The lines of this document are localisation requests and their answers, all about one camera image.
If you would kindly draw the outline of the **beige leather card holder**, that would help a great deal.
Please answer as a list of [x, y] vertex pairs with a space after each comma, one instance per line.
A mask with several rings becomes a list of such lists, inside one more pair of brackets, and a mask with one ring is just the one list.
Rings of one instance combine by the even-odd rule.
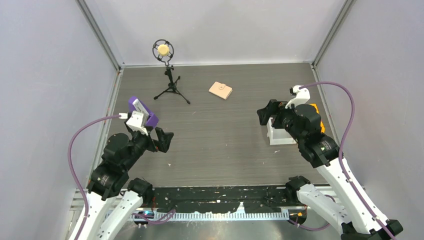
[[209, 93], [214, 94], [224, 100], [230, 96], [232, 91], [232, 87], [218, 81], [215, 81], [208, 90]]

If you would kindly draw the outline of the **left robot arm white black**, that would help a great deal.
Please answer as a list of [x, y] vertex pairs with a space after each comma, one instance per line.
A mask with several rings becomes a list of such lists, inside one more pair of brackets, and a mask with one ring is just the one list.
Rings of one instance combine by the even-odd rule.
[[113, 240], [139, 207], [154, 199], [153, 185], [146, 180], [129, 179], [129, 170], [146, 152], [169, 150], [174, 137], [156, 127], [157, 139], [140, 131], [116, 133], [108, 139], [101, 164], [92, 172], [81, 213], [71, 240]]

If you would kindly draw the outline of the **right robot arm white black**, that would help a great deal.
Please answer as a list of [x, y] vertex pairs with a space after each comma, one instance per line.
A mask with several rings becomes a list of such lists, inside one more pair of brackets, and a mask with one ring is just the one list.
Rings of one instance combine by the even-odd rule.
[[285, 198], [291, 205], [307, 205], [333, 228], [342, 240], [393, 240], [404, 228], [388, 219], [354, 178], [347, 160], [333, 138], [322, 132], [321, 115], [311, 104], [289, 105], [271, 99], [257, 110], [259, 123], [283, 129], [297, 143], [301, 156], [328, 182], [340, 204], [322, 194], [302, 176], [286, 183]]

